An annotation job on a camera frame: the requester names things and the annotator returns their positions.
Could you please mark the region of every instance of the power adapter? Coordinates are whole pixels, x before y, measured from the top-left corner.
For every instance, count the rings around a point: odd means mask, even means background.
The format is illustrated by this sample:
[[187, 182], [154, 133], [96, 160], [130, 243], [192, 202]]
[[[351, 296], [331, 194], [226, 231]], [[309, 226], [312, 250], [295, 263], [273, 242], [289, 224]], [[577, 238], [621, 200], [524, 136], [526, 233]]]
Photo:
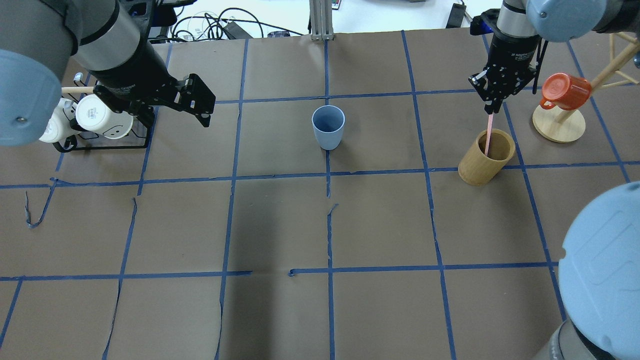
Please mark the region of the power adapter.
[[249, 33], [247, 33], [240, 25], [236, 24], [233, 21], [227, 23], [227, 25], [222, 29], [225, 32], [226, 36], [230, 40], [241, 39], [241, 38], [253, 38]]
[[453, 4], [451, 6], [451, 13], [449, 14], [449, 20], [447, 20], [447, 29], [459, 28], [462, 26], [462, 20], [465, 18], [466, 5]]

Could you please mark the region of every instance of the metal frame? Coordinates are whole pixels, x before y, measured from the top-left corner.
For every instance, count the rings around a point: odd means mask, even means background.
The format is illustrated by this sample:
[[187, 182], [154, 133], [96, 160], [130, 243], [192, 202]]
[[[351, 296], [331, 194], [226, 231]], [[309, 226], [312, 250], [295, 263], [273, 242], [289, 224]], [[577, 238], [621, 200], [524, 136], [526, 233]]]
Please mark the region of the metal frame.
[[309, 0], [311, 40], [333, 40], [331, 0]]

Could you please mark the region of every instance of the wooden base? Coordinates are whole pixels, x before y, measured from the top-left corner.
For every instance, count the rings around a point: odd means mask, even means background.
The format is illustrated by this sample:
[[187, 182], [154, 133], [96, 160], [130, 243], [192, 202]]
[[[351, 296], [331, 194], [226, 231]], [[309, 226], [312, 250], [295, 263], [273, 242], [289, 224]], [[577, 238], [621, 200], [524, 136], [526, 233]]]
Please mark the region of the wooden base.
[[533, 112], [533, 126], [540, 135], [559, 143], [568, 143], [578, 140], [586, 127], [584, 117], [580, 110], [576, 110], [566, 120], [559, 122], [556, 119], [564, 112], [557, 106], [551, 110], [544, 110], [538, 106]]

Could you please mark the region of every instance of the plastic cup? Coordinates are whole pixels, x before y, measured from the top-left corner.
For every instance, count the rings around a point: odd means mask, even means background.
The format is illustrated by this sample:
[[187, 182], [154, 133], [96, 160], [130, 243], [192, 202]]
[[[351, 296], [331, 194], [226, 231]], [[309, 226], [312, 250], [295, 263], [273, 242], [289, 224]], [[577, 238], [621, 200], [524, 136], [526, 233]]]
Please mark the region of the plastic cup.
[[334, 150], [342, 140], [344, 113], [333, 105], [320, 106], [311, 116], [314, 135], [321, 148]]
[[133, 126], [133, 116], [114, 113], [95, 94], [83, 97], [76, 109], [76, 120], [86, 130], [109, 139], [125, 137]]

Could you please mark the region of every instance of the pink straw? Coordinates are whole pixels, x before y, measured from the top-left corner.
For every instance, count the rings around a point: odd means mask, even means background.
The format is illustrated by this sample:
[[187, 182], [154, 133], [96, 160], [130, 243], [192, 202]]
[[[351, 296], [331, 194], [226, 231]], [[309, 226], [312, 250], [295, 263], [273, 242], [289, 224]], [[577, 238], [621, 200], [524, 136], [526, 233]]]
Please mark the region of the pink straw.
[[489, 157], [489, 141], [491, 140], [491, 130], [493, 128], [493, 113], [489, 115], [489, 121], [486, 125], [486, 145], [484, 146], [484, 155]]

